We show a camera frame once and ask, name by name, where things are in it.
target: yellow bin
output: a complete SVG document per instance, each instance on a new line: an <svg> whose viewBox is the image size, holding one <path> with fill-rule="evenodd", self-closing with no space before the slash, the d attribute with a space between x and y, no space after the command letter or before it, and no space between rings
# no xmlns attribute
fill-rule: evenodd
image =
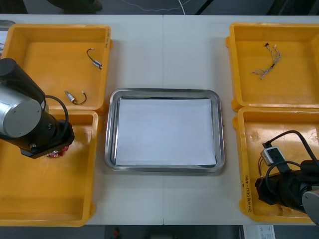
<svg viewBox="0 0 319 239"><path fill-rule="evenodd" d="M3 58L13 58L47 95L68 108L75 140L62 157L31 159L0 140L0 226L84 225L94 214L92 192L98 132L111 47L105 25L16 24L9 31ZM103 64L102 70L93 59ZM64 91L78 101L73 105ZM65 119L57 102L50 113Z"/></svg>
<svg viewBox="0 0 319 239"><path fill-rule="evenodd" d="M280 61L264 77L272 56L264 47L277 45ZM232 108L319 108L319 24L233 23L229 47Z"/></svg>
<svg viewBox="0 0 319 239"><path fill-rule="evenodd" d="M111 48L111 29L106 25L15 24L9 28L2 58L14 59L47 94L58 97L69 110L92 110L103 114ZM100 70L90 56L102 63ZM76 106L64 91L77 101ZM54 100L50 108L61 110Z"/></svg>
<svg viewBox="0 0 319 239"><path fill-rule="evenodd" d="M315 155L319 155L319 111L316 109L244 107L233 120L237 131L242 200L241 211L251 219L269 223L312 223L307 214L280 205L268 205L259 200L255 187L260 177L258 160L264 149L262 143L288 130L299 131L307 139ZM304 145L294 134L287 134L273 142L287 160L301 163L310 160ZM261 174L268 166L262 162Z"/></svg>
<svg viewBox="0 0 319 239"><path fill-rule="evenodd" d="M51 111L65 119L63 111ZM99 117L69 111L75 140L62 157L37 159L0 140L0 225L80 227L94 214L92 191Z"/></svg>

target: stainless steel tray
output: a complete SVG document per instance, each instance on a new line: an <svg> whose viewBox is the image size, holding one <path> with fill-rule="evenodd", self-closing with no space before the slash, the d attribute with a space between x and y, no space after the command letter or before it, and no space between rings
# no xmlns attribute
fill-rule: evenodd
<svg viewBox="0 0 319 239"><path fill-rule="evenodd" d="M214 165L116 165L116 148L118 136L118 120L120 99L210 99L213 125L214 150L216 164ZM223 126L219 96L210 90L183 89L118 89L110 99L108 123L106 131L105 163L117 171L143 172L202 172L214 173L220 171L225 163Z"/></svg>

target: floor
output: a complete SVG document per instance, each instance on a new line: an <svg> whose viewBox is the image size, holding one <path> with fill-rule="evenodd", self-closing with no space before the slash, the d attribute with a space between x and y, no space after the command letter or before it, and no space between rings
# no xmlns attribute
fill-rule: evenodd
<svg viewBox="0 0 319 239"><path fill-rule="evenodd" d="M1 239L112 239L116 226L86 225L81 228L0 227ZM238 239L238 226L119 226L122 239ZM319 238L319 227L274 226L276 239Z"/></svg>
<svg viewBox="0 0 319 239"><path fill-rule="evenodd" d="M214 0L203 15L265 15L274 0ZM97 14L183 14L178 0L100 0ZM181 0L186 14L195 14L206 0ZM61 14L46 0L24 0L29 14Z"/></svg>

